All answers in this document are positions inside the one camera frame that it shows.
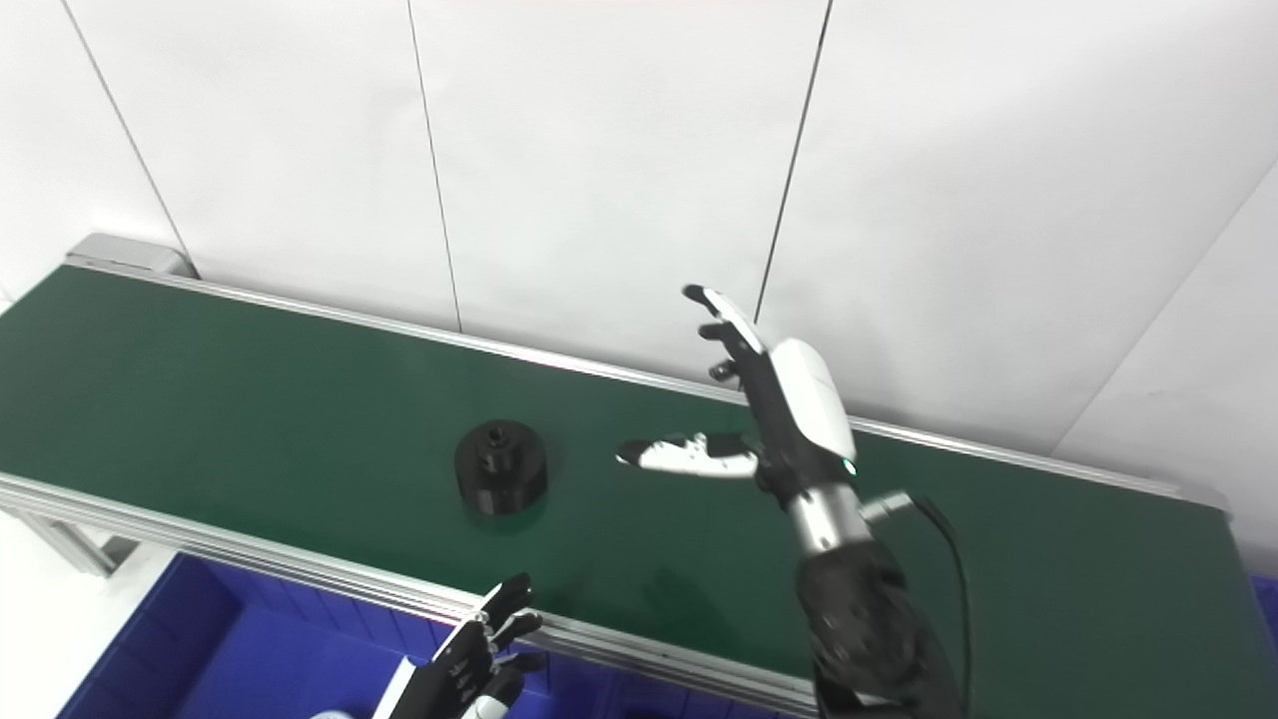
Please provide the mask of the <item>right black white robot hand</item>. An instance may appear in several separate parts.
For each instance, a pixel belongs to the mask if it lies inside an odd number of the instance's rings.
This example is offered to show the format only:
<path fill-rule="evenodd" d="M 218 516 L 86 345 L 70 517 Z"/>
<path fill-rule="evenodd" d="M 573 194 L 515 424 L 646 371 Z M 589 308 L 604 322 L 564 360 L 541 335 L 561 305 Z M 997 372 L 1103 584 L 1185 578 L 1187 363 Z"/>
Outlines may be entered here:
<path fill-rule="evenodd" d="M 794 497 L 849 479 L 858 458 L 849 419 L 826 360 L 789 338 L 771 345 L 739 307 L 714 290 L 688 284 L 682 295 L 711 315 L 699 337 L 727 354 L 712 381 L 737 382 L 755 435 L 695 432 L 633 438 L 616 450 L 620 464 L 711 479 L 751 478 L 781 506 Z"/>

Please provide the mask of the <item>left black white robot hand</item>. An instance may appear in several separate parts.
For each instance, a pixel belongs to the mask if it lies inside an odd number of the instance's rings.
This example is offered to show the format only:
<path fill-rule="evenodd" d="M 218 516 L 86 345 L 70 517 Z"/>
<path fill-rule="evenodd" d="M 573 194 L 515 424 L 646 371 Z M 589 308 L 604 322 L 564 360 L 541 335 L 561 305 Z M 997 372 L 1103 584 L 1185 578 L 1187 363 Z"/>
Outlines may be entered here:
<path fill-rule="evenodd" d="M 403 660 L 374 718 L 506 718 L 527 678 L 548 665 L 546 653 L 507 651 L 543 627 L 542 614 L 530 609 L 533 596 L 527 572 L 496 584 L 428 662 Z"/>

